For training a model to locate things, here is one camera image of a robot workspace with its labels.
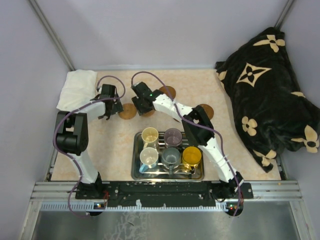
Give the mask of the woven coaster smooth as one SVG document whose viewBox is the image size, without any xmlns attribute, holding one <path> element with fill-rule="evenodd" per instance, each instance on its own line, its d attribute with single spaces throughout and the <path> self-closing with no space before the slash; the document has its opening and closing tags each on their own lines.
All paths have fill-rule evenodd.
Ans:
<svg viewBox="0 0 320 240">
<path fill-rule="evenodd" d="M 147 117 L 152 116 L 154 113 L 155 113 L 155 110 L 151 110 L 151 111 L 149 111 L 147 113 L 144 113 L 142 116 L 147 118 Z"/>
</svg>

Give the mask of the woven coaster frilled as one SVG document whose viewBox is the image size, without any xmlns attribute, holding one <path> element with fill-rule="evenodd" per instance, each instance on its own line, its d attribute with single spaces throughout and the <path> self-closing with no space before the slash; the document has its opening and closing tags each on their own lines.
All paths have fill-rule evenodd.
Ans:
<svg viewBox="0 0 320 240">
<path fill-rule="evenodd" d="M 123 120 L 130 120 L 137 114 L 137 109 L 133 103 L 125 103 L 122 108 L 123 111 L 121 111 L 118 116 Z"/>
</svg>

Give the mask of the dark wooden coaster back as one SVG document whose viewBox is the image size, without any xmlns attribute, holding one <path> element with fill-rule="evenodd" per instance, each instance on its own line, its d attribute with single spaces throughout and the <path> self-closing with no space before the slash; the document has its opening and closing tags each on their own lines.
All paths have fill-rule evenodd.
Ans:
<svg viewBox="0 0 320 240">
<path fill-rule="evenodd" d="M 171 97 L 171 99 L 175 99 L 176 97 L 176 90 L 172 87 L 172 86 L 162 86 L 159 88 L 159 90 L 161 92 L 163 92 L 164 94 L 166 94 L 168 97 Z"/>
</svg>

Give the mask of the dark wooden coaster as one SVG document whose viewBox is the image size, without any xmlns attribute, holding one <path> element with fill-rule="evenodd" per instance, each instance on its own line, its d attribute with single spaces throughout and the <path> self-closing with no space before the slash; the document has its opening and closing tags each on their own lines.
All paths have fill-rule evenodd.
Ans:
<svg viewBox="0 0 320 240">
<path fill-rule="evenodd" d="M 172 87 L 172 86 L 162 86 L 159 88 L 159 90 L 161 92 L 163 92 L 164 94 L 166 94 L 168 97 L 171 97 L 171 99 L 175 99 L 176 97 L 176 90 Z"/>
<path fill-rule="evenodd" d="M 211 120 L 214 117 L 214 110 L 208 104 L 200 104 L 200 106 L 204 109 L 205 113 L 207 114 L 208 118 Z"/>
</svg>

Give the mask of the dark wooden coaster front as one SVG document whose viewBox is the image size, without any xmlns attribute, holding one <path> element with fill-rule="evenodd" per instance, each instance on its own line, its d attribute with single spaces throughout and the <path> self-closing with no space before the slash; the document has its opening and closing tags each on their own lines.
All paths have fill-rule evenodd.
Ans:
<svg viewBox="0 0 320 240">
<path fill-rule="evenodd" d="M 214 117 L 214 110 L 208 104 L 200 104 L 200 106 L 204 109 L 205 113 L 207 114 L 208 118 L 211 120 Z"/>
</svg>

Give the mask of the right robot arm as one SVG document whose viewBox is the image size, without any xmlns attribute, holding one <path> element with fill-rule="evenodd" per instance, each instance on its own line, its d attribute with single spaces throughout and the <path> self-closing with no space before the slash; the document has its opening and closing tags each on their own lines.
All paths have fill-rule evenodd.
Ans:
<svg viewBox="0 0 320 240">
<path fill-rule="evenodd" d="M 155 110 L 167 114 L 180 121 L 189 143 L 201 149 L 202 153 L 215 166 L 222 184 L 222 197 L 242 198 L 242 175 L 231 165 L 223 150 L 223 137 L 216 131 L 203 107 L 183 105 L 171 95 L 160 90 L 152 91 L 146 83 L 138 82 L 131 85 L 136 94 L 132 98 L 138 113 L 143 115 Z"/>
</svg>

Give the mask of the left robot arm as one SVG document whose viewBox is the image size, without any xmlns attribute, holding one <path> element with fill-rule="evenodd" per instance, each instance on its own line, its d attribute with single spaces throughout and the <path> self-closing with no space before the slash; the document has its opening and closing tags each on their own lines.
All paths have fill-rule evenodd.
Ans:
<svg viewBox="0 0 320 240">
<path fill-rule="evenodd" d="M 109 120 L 112 115 L 123 110 L 117 87 L 103 84 L 99 94 L 89 103 L 73 111 L 60 110 L 57 113 L 53 145 L 58 152 L 70 157 L 79 173 L 77 199 L 98 199 L 105 190 L 101 175 L 94 167 L 87 150 L 89 123 L 93 120 Z"/>
</svg>

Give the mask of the cream yellow cup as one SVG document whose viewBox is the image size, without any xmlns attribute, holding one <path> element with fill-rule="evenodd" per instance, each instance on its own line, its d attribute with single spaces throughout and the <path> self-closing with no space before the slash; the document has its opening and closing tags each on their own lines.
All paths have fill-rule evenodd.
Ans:
<svg viewBox="0 0 320 240">
<path fill-rule="evenodd" d="M 154 127 L 147 127 L 141 133 L 143 149 L 159 148 L 159 132 Z"/>
</svg>

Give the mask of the purple cup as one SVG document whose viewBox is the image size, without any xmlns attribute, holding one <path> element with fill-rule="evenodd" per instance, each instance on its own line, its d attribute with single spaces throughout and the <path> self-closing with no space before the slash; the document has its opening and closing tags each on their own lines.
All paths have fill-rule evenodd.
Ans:
<svg viewBox="0 0 320 240">
<path fill-rule="evenodd" d="M 175 148 L 182 143 L 183 135 L 176 128 L 169 128 L 164 133 L 164 145 L 166 148 Z"/>
</svg>

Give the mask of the grey cup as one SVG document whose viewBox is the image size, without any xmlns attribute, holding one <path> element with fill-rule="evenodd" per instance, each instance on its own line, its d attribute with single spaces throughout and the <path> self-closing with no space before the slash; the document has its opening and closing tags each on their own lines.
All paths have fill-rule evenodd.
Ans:
<svg viewBox="0 0 320 240">
<path fill-rule="evenodd" d="M 168 169 L 169 175 L 172 175 L 174 169 L 181 164 L 180 151 L 174 147 L 165 148 L 162 152 L 161 163 L 166 169 Z"/>
</svg>

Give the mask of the white folded cloth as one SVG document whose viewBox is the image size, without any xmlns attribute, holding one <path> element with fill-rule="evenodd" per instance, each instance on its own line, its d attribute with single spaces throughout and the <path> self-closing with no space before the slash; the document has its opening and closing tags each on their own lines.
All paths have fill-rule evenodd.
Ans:
<svg viewBox="0 0 320 240">
<path fill-rule="evenodd" d="M 87 104 L 96 94 L 97 74 L 92 70 L 69 71 L 56 108 L 71 112 Z"/>
</svg>

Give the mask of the metal tray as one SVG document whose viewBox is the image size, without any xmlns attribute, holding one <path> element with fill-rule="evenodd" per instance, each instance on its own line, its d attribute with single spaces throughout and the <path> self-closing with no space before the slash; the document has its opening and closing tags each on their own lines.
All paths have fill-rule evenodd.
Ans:
<svg viewBox="0 0 320 240">
<path fill-rule="evenodd" d="M 133 142 L 133 154 L 132 154 L 132 164 L 131 164 L 131 177 L 140 182 L 200 182 L 205 176 L 204 171 L 204 160 L 200 159 L 197 166 L 187 168 L 180 163 L 180 165 L 170 172 L 162 164 L 162 153 L 166 149 L 164 141 L 164 132 L 159 132 L 159 151 L 158 151 L 158 163 L 157 166 L 153 168 L 148 168 L 144 172 L 140 172 L 141 160 L 140 153 L 143 150 L 143 139 L 142 132 L 138 132 L 134 136 Z"/>
</svg>

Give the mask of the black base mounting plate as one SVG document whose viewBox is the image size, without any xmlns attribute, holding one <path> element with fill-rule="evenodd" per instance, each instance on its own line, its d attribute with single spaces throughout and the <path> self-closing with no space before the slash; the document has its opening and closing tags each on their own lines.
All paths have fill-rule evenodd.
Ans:
<svg viewBox="0 0 320 240">
<path fill-rule="evenodd" d="M 108 207 L 134 207 L 139 201 L 144 208 L 174 207 L 214 207 L 216 200 L 252 199 L 252 186 L 242 183 L 241 199 L 235 194 L 223 198 L 223 185 L 218 181 L 200 182 L 147 182 L 147 181 L 110 181 L 104 186 L 101 198 L 78 200 L 102 200 Z"/>
</svg>

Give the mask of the black floral blanket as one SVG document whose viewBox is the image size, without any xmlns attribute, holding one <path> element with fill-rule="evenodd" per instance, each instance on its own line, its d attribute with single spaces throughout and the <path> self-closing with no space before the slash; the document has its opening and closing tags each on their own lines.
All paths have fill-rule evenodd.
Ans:
<svg viewBox="0 0 320 240">
<path fill-rule="evenodd" d="M 231 100 L 236 131 L 265 171 L 284 151 L 320 147 L 320 110 L 302 92 L 284 32 L 269 27 L 215 64 Z"/>
</svg>

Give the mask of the aluminium frame rail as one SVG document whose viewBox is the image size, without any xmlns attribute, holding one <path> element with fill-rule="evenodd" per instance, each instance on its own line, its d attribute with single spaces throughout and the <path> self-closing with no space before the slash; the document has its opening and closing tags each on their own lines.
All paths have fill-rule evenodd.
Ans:
<svg viewBox="0 0 320 240">
<path fill-rule="evenodd" d="M 217 181 L 103 183 L 97 197 L 73 190 L 73 182 L 37 182 L 30 202 L 40 211 L 71 211 L 80 216 L 106 212 L 225 212 L 239 216 L 246 203 L 300 202 L 300 187 L 293 180 L 246 181 L 240 193 L 226 196 Z"/>
</svg>

